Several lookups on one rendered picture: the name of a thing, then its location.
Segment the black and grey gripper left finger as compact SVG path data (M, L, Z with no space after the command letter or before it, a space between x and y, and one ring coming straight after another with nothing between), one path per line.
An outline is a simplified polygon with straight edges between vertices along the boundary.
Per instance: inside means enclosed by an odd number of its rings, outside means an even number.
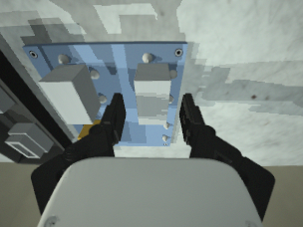
M115 144L121 141L126 120L126 108L121 93L114 93L111 104L106 106L101 122L89 129L89 134L72 143L58 154L37 167L31 174L41 217L57 183L73 163L91 157L115 157Z

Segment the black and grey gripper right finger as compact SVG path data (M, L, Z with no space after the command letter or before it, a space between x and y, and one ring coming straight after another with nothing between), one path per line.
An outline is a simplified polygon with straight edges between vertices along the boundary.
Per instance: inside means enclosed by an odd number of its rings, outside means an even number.
M233 167L246 185L262 222L275 184L272 173L218 137L215 129L205 124L191 94L182 96L179 119L183 140L191 147L189 158L215 159Z

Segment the yellow rectangular block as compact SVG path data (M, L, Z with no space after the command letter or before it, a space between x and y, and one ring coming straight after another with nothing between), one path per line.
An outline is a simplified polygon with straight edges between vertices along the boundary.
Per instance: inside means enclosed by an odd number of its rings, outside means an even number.
M89 129L95 125L95 124L98 124L100 123L100 119L95 119L94 121L94 124L84 124L79 136L78 136L78 139L81 139L82 137L86 136L87 134L89 134Z

